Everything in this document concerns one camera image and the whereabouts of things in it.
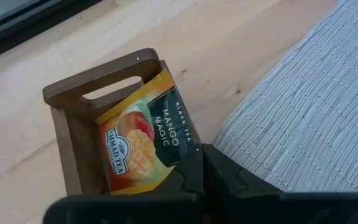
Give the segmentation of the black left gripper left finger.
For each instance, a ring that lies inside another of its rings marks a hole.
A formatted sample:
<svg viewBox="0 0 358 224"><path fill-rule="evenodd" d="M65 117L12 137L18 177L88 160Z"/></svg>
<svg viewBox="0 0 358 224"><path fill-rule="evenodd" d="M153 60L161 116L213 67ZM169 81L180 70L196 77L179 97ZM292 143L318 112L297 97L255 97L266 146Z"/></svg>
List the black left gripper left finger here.
<svg viewBox="0 0 358 224"><path fill-rule="evenodd" d="M153 211L154 224L201 224L204 199L202 145L195 144L152 191L162 197Z"/></svg>

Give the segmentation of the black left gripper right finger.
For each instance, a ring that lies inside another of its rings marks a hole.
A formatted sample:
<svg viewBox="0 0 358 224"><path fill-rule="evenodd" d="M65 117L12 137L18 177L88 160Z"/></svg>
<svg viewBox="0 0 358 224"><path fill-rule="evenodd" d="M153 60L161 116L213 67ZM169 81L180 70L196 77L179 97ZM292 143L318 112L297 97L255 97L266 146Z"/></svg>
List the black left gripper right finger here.
<svg viewBox="0 0 358 224"><path fill-rule="evenodd" d="M205 202L217 224L278 224L281 190L203 145Z"/></svg>

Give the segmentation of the orange mango tea packet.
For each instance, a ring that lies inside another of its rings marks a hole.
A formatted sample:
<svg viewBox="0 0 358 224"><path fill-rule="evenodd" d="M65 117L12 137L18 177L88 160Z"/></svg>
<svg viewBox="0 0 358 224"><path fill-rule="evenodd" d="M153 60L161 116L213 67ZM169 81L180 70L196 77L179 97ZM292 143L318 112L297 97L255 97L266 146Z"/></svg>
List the orange mango tea packet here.
<svg viewBox="0 0 358 224"><path fill-rule="evenodd" d="M110 192L151 191L196 150L195 132L168 70L96 119Z"/></svg>

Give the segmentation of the wooden three-compartment tea box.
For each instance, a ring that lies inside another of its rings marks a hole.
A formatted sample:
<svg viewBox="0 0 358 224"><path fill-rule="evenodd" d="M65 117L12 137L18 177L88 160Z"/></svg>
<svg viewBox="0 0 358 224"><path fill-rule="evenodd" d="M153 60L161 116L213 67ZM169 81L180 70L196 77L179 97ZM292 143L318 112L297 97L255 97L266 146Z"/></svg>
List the wooden three-compartment tea box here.
<svg viewBox="0 0 358 224"><path fill-rule="evenodd" d="M156 51L146 48L44 88L44 101L52 112L68 195L129 198L153 195L153 190L131 195L111 194L108 163L96 119L162 70L170 72Z"/></svg>

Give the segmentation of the grey woven placemat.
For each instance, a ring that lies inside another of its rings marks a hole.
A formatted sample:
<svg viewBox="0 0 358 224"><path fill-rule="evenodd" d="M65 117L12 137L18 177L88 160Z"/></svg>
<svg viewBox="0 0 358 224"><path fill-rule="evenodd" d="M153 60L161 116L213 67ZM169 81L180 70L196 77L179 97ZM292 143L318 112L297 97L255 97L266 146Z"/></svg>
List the grey woven placemat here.
<svg viewBox="0 0 358 224"><path fill-rule="evenodd" d="M225 120L213 146L286 192L358 192L358 0L339 0Z"/></svg>

